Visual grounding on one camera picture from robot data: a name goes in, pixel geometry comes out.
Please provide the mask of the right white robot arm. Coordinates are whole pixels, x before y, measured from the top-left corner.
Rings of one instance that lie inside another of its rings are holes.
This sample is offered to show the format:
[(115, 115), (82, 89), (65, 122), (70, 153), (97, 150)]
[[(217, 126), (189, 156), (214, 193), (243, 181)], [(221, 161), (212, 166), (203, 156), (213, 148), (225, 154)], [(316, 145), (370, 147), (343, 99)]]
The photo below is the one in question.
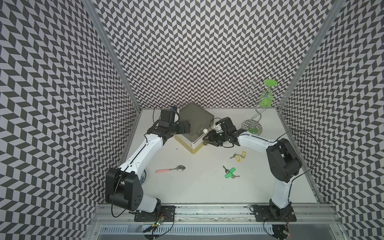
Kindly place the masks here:
[(204, 145), (223, 147), (229, 142), (234, 146), (266, 152), (270, 171), (275, 178), (273, 196), (269, 206), (254, 205), (252, 212), (257, 222), (296, 222), (297, 217), (290, 199), (292, 183), (299, 175), (302, 162), (287, 139), (270, 140), (251, 134), (244, 129), (236, 129), (229, 117), (220, 119), (213, 127), (203, 130)]

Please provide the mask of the chrome spiral mug tree stand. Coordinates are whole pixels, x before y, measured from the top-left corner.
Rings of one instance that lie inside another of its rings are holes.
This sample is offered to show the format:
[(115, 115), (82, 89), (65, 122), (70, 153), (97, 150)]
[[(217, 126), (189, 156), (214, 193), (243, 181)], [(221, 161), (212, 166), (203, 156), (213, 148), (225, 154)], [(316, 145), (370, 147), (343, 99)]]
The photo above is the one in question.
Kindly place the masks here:
[(272, 107), (274, 100), (285, 98), (287, 94), (280, 96), (275, 96), (273, 91), (274, 88), (278, 85), (278, 82), (273, 79), (267, 79), (263, 81), (265, 86), (264, 91), (256, 91), (257, 82), (253, 81), (251, 85), (244, 90), (244, 94), (248, 97), (254, 98), (256, 100), (255, 105), (255, 115), (250, 119), (244, 120), (242, 122), (242, 129), (247, 130), (249, 133), (254, 135), (260, 135), (263, 131), (262, 124), (260, 123), (263, 113), (266, 109)]

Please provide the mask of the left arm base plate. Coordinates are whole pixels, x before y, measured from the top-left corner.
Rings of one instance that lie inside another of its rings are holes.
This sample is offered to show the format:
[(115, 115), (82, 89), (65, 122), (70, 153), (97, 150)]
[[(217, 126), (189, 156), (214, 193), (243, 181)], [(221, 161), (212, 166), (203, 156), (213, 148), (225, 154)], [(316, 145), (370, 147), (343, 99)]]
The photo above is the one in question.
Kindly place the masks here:
[(163, 216), (165, 218), (164, 222), (170, 223), (174, 221), (175, 213), (176, 206), (161, 206), (160, 209), (155, 210), (153, 213), (145, 211), (135, 213), (134, 222), (154, 223), (157, 222), (161, 216)]

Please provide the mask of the grey drawer cabinet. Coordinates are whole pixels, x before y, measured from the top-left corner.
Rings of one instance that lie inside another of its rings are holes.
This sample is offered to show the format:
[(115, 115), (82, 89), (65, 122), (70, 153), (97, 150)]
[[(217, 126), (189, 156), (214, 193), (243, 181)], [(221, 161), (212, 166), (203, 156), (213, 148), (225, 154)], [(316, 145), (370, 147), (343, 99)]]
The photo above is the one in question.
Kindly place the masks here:
[(212, 126), (214, 115), (195, 103), (187, 104), (180, 109), (179, 114), (182, 121), (190, 123), (190, 132), (174, 135), (174, 138), (191, 154), (196, 154), (204, 145), (203, 137), (206, 135), (204, 129), (209, 129)]

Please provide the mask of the keys with yellow tag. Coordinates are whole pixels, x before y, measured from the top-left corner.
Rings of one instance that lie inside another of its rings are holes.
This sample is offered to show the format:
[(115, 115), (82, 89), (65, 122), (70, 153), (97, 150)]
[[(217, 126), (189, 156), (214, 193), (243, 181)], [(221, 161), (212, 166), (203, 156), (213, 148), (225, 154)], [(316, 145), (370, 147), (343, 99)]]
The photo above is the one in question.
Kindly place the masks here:
[(240, 162), (242, 160), (242, 155), (240, 155), (240, 154), (233, 154), (233, 156), (230, 157), (230, 159), (235, 159), (237, 162)]

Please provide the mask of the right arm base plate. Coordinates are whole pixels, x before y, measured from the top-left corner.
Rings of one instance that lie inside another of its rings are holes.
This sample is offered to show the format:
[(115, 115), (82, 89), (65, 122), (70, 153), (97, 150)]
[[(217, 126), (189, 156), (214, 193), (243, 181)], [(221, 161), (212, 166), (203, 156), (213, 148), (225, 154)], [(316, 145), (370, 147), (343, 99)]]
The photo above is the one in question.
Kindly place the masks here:
[(255, 215), (256, 221), (261, 223), (270, 222), (296, 222), (297, 217), (293, 207), (288, 205), (283, 209), (274, 206), (253, 205), (251, 211)]

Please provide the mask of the keys with green tag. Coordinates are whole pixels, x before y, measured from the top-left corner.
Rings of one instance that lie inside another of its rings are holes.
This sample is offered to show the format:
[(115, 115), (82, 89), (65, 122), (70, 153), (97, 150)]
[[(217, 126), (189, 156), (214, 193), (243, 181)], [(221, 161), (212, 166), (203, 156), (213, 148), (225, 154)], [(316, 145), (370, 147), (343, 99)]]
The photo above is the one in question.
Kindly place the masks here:
[(225, 170), (225, 178), (226, 179), (229, 179), (229, 178), (233, 178), (233, 175), (234, 175), (234, 172), (236, 171), (236, 168), (231, 168), (231, 169), (227, 169), (225, 166), (223, 166), (224, 170)]

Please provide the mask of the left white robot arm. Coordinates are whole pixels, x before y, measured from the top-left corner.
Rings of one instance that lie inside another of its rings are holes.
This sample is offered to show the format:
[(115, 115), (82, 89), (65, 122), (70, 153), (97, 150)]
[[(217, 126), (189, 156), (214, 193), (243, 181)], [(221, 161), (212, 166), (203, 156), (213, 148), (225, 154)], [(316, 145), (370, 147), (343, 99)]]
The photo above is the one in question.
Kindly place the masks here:
[(117, 168), (106, 173), (106, 203), (130, 212), (157, 214), (161, 200), (144, 194), (141, 176), (147, 165), (166, 141), (174, 135), (187, 134), (191, 124), (182, 121), (177, 107), (161, 110), (160, 118), (144, 134), (139, 148)]

